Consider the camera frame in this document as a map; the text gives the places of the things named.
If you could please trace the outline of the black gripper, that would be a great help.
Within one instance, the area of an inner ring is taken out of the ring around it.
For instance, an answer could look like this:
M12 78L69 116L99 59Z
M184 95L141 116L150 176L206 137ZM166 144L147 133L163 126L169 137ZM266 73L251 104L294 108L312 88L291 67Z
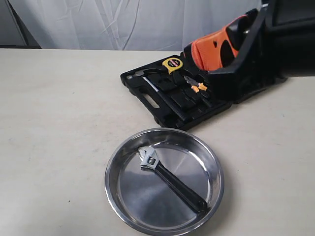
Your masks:
M288 77L314 76L315 2L270 0L193 41L184 57L212 71L211 90L220 100L245 100Z

